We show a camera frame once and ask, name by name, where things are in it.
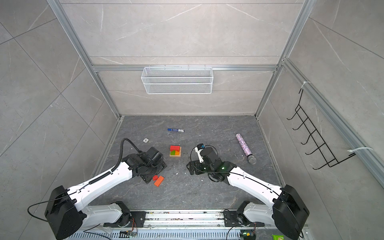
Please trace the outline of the orange rectangular block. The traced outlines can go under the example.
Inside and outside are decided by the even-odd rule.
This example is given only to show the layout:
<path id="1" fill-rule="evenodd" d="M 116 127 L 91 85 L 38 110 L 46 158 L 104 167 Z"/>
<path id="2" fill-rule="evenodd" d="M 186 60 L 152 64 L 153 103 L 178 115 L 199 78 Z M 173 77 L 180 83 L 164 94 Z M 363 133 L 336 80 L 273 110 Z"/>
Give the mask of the orange rectangular block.
<path id="1" fill-rule="evenodd" d="M 162 184 L 162 182 L 164 181 L 164 177 L 163 176 L 158 176 L 157 178 L 156 178 L 156 180 L 155 180 L 155 182 L 154 182 L 154 185 L 156 186 L 156 187 L 159 187 L 161 184 Z"/>

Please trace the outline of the red arch block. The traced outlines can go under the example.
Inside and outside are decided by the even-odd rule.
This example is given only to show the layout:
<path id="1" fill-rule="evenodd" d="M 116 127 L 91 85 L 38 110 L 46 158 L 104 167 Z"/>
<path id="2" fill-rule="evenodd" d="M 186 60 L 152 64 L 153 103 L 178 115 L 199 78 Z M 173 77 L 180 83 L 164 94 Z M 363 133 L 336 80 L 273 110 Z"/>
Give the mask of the red arch block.
<path id="1" fill-rule="evenodd" d="M 181 147 L 180 146 L 170 146 L 170 151 L 178 151 L 180 152 L 181 151 Z"/>

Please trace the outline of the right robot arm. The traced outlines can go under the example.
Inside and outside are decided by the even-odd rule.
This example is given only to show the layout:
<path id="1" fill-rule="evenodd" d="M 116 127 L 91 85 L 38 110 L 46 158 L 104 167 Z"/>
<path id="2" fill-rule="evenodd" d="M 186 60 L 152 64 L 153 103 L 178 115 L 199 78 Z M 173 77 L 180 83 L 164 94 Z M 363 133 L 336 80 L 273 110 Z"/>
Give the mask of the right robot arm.
<path id="1" fill-rule="evenodd" d="M 292 240 L 304 237 L 303 228 L 310 211 L 294 187 L 272 185 L 246 173 L 232 162 L 223 162 L 211 145 L 199 144 L 193 151 L 198 159 L 187 164 L 191 175 L 207 174 L 212 182 L 239 188 L 266 205 L 266 209 L 261 210 L 256 204 L 244 201 L 237 209 L 239 225 L 275 225 Z"/>

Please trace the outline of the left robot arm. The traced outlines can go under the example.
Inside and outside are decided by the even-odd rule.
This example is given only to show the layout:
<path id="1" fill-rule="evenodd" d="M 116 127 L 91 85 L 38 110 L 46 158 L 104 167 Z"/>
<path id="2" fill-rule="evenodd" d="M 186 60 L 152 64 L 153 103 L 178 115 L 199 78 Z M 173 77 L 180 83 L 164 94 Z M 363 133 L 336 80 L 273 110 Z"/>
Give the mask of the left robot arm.
<path id="1" fill-rule="evenodd" d="M 109 205 L 90 206 L 90 203 L 114 188 L 140 177 L 148 184 L 155 175 L 166 168 L 164 156 L 156 148 L 146 152 L 137 149 L 135 154 L 123 155 L 124 143 L 131 140 L 124 138 L 120 143 L 117 163 L 105 172 L 81 184 L 64 188 L 59 186 L 51 192 L 42 219 L 47 222 L 57 240 L 64 240 L 80 228 L 106 224 L 111 227 L 135 226 L 131 211 L 121 201 Z"/>

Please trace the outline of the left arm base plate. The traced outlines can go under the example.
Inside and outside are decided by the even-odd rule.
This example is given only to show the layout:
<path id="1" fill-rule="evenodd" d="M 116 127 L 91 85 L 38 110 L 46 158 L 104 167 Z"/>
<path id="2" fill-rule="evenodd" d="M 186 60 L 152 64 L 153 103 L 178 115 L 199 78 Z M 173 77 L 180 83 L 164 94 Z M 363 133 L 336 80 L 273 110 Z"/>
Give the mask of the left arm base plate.
<path id="1" fill-rule="evenodd" d="M 111 228 L 142 228 L 145 223 L 147 212 L 133 211 L 123 214 L 115 223 L 104 223 L 103 227 Z"/>

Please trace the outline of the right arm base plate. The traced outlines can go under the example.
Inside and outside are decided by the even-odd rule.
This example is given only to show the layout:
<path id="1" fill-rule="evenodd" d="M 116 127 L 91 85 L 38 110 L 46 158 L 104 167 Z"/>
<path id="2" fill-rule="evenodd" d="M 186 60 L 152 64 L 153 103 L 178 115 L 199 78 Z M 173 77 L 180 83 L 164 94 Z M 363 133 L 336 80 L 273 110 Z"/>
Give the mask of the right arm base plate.
<path id="1" fill-rule="evenodd" d="M 236 211 L 223 211 L 224 223 L 226 227 L 264 227 L 261 222 L 250 222 L 243 214 L 238 214 Z"/>

